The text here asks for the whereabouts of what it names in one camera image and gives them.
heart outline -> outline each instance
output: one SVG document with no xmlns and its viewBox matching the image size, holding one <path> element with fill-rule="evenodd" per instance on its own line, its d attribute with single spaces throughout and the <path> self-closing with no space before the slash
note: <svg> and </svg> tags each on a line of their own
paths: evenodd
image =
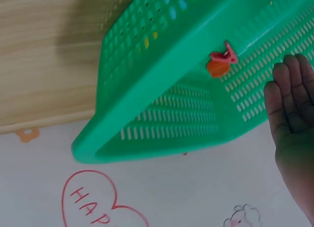
<svg viewBox="0 0 314 227">
<path fill-rule="evenodd" d="M 136 214 L 138 214 L 144 220 L 146 227 L 150 227 L 146 217 L 142 213 L 140 213 L 138 210 L 134 209 L 133 207 L 126 206 L 126 205 L 117 205 L 118 192 L 117 192 L 117 188 L 116 188 L 115 184 L 113 183 L 111 178 L 109 176 L 107 176 L 105 173 L 102 173 L 102 172 L 99 172 L 99 171 L 95 171 L 95 170 L 82 170 L 82 171 L 75 172 L 65 182 L 65 184 L 63 186 L 62 198 L 61 198 L 62 218 L 63 218 L 63 223 L 64 223 L 65 227 L 68 227 L 68 224 L 67 224 L 67 221 L 66 221 L 66 217 L 65 217 L 65 210 L 64 210 L 64 195 L 65 195 L 66 188 L 68 186 L 68 183 L 72 180 L 72 178 L 74 178 L 78 174 L 82 174 L 82 173 L 85 173 L 85 172 L 87 172 L 87 173 L 92 172 L 92 173 L 100 174 L 100 175 L 104 176 L 110 182 L 110 184 L 112 185 L 113 191 L 114 191 L 114 201 L 113 201 L 113 205 L 111 207 L 111 210 L 115 210 L 115 209 L 118 209 L 118 208 L 125 208 L 125 209 L 128 209 L 128 210 L 131 210 L 131 211 L 135 212 Z"/>
</svg>

wooden surface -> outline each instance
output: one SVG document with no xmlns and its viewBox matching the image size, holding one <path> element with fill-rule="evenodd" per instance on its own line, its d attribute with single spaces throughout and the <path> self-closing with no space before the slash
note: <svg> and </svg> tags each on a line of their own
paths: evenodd
<svg viewBox="0 0 314 227">
<path fill-rule="evenodd" d="M 132 0 L 0 0 L 0 133 L 93 116 L 101 40 Z"/>
</svg>

orange flower sticker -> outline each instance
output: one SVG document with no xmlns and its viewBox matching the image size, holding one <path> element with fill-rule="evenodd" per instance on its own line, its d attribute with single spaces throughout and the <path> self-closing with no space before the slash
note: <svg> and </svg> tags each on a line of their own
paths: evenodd
<svg viewBox="0 0 314 227">
<path fill-rule="evenodd" d="M 20 137 L 22 143 L 28 143 L 39 137 L 39 129 L 34 128 L 31 130 L 31 133 L 26 133 L 25 131 L 18 131 L 16 134 Z"/>
</svg>

orange clip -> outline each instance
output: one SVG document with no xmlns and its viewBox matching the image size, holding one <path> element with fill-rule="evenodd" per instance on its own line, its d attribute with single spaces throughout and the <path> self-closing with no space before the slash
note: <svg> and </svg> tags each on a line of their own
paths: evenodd
<svg viewBox="0 0 314 227">
<path fill-rule="evenodd" d="M 239 61 L 236 53 L 234 52 L 234 50 L 227 41 L 225 41 L 225 46 L 227 52 L 225 53 L 213 52 L 210 54 L 211 59 L 213 61 L 221 63 L 236 64 Z"/>
</svg>

cartoon drawing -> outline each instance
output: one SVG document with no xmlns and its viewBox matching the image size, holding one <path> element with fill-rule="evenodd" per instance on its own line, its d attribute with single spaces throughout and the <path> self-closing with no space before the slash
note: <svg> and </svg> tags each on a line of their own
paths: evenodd
<svg viewBox="0 0 314 227">
<path fill-rule="evenodd" d="M 234 207 L 234 214 L 224 222 L 224 227 L 262 227 L 261 216 L 249 204 Z"/>
<path fill-rule="evenodd" d="M 82 227 L 150 226 L 141 212 L 118 203 L 118 192 L 112 179 L 95 170 L 78 171 L 67 179 L 61 208 L 65 227 L 78 227 L 78 223 Z"/>
<path fill-rule="evenodd" d="M 34 128 L 30 133 L 26 133 L 25 131 L 18 131 L 16 135 L 20 137 L 20 141 L 22 143 L 28 143 L 39 137 L 39 129 Z"/>
</svg>

